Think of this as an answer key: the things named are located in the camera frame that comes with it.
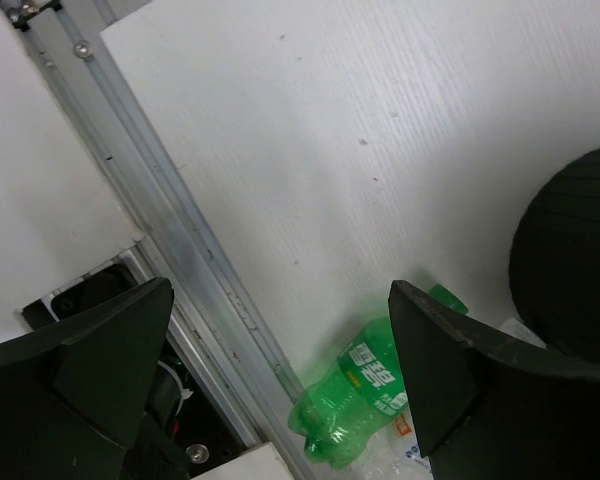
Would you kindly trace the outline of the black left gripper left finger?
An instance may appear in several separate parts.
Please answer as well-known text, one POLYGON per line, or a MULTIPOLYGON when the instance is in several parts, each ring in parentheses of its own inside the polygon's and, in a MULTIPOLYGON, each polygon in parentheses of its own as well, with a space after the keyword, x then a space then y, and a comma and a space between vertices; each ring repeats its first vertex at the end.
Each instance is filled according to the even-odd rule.
POLYGON ((119 477, 173 302, 154 278, 0 344, 0 479, 119 477))

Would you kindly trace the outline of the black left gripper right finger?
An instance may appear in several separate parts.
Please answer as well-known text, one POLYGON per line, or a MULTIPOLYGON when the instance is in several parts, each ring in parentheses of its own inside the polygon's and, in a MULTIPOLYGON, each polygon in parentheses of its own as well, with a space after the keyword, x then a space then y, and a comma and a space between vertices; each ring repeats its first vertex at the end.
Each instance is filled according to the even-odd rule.
POLYGON ((600 479, 600 365, 521 341, 392 283, 390 320, 437 479, 600 479))

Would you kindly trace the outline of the green soda bottle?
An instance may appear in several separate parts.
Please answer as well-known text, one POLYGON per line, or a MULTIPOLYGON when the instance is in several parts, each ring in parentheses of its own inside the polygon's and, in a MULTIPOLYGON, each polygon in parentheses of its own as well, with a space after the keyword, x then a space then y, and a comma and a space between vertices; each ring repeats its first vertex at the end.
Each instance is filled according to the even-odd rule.
POLYGON ((327 373, 304 390, 288 427, 304 438, 309 461, 340 470, 407 407, 391 321, 384 316, 369 321, 327 373))

